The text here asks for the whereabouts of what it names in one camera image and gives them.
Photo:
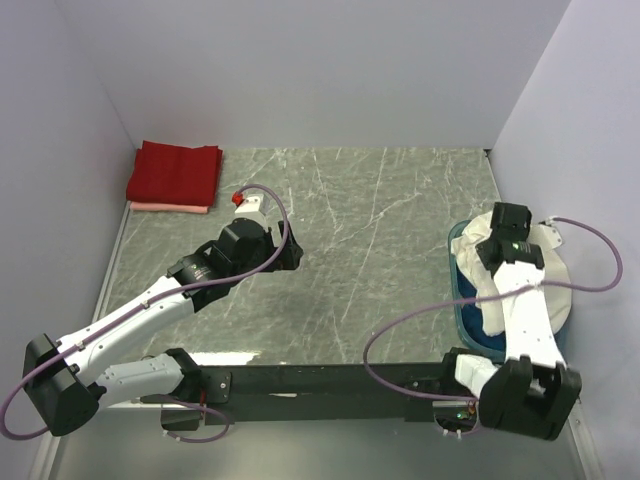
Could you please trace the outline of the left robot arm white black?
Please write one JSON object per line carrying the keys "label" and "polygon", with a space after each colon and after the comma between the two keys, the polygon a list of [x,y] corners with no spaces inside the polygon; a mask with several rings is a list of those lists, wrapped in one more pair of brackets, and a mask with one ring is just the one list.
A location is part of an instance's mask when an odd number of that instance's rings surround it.
{"label": "left robot arm white black", "polygon": [[224,298],[255,273],[294,271],[304,255],[290,227],[236,219],[218,238],[180,258],[142,294],[82,331],[57,341],[42,334],[26,347],[23,387],[48,431],[65,436],[100,410],[134,398],[188,402],[203,389],[200,367],[181,348],[119,363],[137,342]]}

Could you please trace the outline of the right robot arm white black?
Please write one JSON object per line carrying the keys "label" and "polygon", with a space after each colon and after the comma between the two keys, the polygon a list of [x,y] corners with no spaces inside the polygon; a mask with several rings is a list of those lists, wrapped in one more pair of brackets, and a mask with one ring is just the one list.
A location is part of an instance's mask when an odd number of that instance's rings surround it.
{"label": "right robot arm white black", "polygon": [[453,378],[478,400],[482,426],[542,440],[557,439],[582,389],[553,335],[542,281],[541,248],[528,241],[532,214],[497,202],[491,233],[476,248],[502,297],[506,349],[502,365],[457,353]]}

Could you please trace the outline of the white t shirt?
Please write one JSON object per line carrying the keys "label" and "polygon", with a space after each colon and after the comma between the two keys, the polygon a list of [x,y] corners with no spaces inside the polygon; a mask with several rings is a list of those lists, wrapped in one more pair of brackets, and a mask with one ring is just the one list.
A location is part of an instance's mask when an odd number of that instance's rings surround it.
{"label": "white t shirt", "polygon": [[[505,292],[515,291],[526,283],[526,278],[513,271],[511,266],[503,273],[491,273],[483,265],[477,246],[487,240],[491,234],[491,213],[487,212],[473,218],[451,241],[450,253],[454,257],[458,270],[476,288],[476,296],[484,299]],[[558,249],[542,252],[544,273],[536,274],[533,281],[551,280],[569,282],[569,271],[561,259]],[[572,306],[572,293],[568,289],[555,286],[539,288],[536,293],[545,299],[546,309],[553,333],[558,333],[565,325]],[[483,330],[488,336],[505,333],[503,302],[482,301],[475,303],[483,314]]]}

